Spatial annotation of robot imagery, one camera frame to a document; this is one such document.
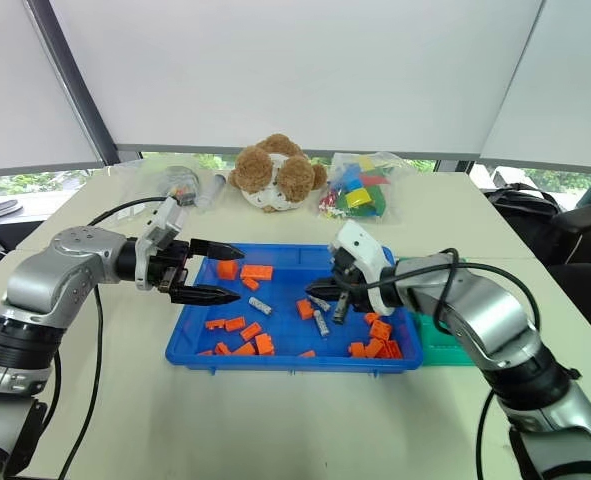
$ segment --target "white roller shade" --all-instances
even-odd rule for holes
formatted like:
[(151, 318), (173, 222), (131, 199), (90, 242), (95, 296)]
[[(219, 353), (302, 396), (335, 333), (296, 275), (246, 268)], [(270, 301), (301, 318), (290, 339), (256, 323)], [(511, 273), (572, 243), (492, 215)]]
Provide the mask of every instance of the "white roller shade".
[(53, 0), (115, 142), (479, 153), (539, 0)]
[(99, 166), (21, 0), (0, 1), (0, 174)]
[(591, 169), (591, 0), (546, 3), (482, 157)]

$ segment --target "yellow block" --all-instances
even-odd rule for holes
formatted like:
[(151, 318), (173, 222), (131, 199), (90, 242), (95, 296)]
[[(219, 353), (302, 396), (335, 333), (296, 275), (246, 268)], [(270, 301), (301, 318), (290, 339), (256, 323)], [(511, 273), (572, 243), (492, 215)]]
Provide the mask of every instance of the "yellow block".
[(357, 163), (359, 163), (360, 168), (364, 172), (368, 172), (369, 170), (373, 170), (375, 168), (375, 165), (373, 165), (371, 157), (369, 157), (368, 155), (360, 155), (359, 157), (357, 157)]
[(359, 207), (373, 200), (365, 188), (358, 188), (346, 194), (346, 203), (349, 207)]

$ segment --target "teddy bear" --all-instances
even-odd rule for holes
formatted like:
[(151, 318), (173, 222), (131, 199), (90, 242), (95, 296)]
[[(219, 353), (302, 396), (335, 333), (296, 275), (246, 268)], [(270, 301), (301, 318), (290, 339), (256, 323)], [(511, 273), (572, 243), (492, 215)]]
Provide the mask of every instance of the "teddy bear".
[(276, 133), (242, 150), (228, 181), (268, 213), (299, 207), (311, 190), (326, 183), (326, 170), (311, 165), (299, 145)]

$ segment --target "green tray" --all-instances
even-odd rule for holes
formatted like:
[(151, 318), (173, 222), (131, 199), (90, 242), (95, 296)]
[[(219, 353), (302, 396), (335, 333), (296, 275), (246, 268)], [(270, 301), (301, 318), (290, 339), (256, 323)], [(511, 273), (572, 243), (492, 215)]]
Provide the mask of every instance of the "green tray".
[(424, 350), (423, 365), (473, 365), (455, 337), (435, 328), (432, 316), (423, 313), (413, 313), (412, 316)]

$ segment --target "bear ear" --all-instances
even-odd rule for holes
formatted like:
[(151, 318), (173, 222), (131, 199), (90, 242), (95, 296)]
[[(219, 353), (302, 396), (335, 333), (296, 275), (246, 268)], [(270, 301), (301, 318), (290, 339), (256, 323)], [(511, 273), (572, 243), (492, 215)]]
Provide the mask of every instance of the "bear ear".
[(315, 173), (308, 158), (290, 157), (279, 169), (275, 181), (280, 192), (289, 202), (301, 202), (310, 193)]
[(281, 133), (274, 133), (266, 140), (259, 142), (256, 146), (268, 153), (281, 153), (287, 157), (293, 155), (304, 156), (304, 152), (299, 148), (299, 145), (291, 142), (290, 138)]
[(230, 178), (248, 193), (257, 193), (271, 181), (273, 161), (264, 150), (258, 147), (246, 147), (235, 161), (235, 170)]
[(315, 172), (315, 180), (313, 181), (313, 190), (321, 188), (326, 183), (326, 169), (323, 165), (313, 165), (313, 172)]

